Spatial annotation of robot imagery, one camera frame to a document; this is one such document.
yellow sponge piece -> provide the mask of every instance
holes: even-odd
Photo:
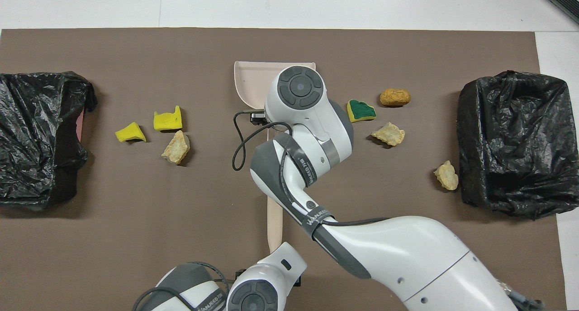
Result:
[[[179,105],[175,106],[175,113],[162,113],[158,114],[155,111],[155,116],[153,117],[153,127],[155,130],[173,130],[181,129],[183,123],[180,116]]]
[[[348,117],[350,117],[350,122],[358,122],[363,120],[374,120],[376,119],[376,110],[372,105],[368,105],[366,102],[359,102],[355,99],[348,101]]]
[[[132,139],[147,141],[145,139],[145,135],[143,135],[143,132],[141,131],[141,128],[136,122],[133,122],[128,126],[126,126],[125,128],[122,128],[118,132],[115,132],[114,135],[116,135],[116,138],[119,140],[119,142],[124,142]]]

white floor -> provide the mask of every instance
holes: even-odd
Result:
[[[547,0],[0,0],[0,32],[77,27],[534,31],[542,73],[579,104],[579,25]],[[579,210],[557,221],[567,308],[579,309]]]

bin covered with black bag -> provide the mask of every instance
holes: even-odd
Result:
[[[465,85],[457,114],[463,202],[536,220],[579,206],[579,158],[563,80],[506,71]]]
[[[0,74],[0,206],[41,210],[75,196],[87,160],[76,120],[96,105],[74,72]]]

green scouring pad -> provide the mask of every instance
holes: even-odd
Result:
[[[366,104],[366,102],[359,102],[355,99],[348,101],[348,117],[350,117],[350,122],[362,121],[362,120],[374,120],[376,119],[376,110],[372,105]]]

brown mat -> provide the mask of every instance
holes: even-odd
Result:
[[[466,206],[432,174],[447,159],[458,165],[457,95],[467,82],[539,72],[533,33],[198,28],[2,31],[0,72],[72,70],[95,85],[100,104],[85,116],[90,161],[76,198],[47,212],[0,212],[0,309],[127,310],[182,262],[209,262],[231,278],[267,255],[266,198],[248,167],[231,168],[232,117],[246,109],[233,84],[236,60],[314,61],[329,97],[376,106],[376,120],[354,124],[352,156],[308,190],[339,220],[434,218],[497,278],[565,309],[555,217],[522,221]],[[412,102],[380,107],[388,87],[408,89]],[[152,127],[153,111],[176,104],[193,150],[184,167],[160,157],[172,134]],[[150,142],[116,140],[133,121]],[[387,122],[407,134],[390,149],[368,137]],[[250,142],[248,160],[263,140]],[[404,309],[284,221],[284,240],[308,263],[286,310]]]

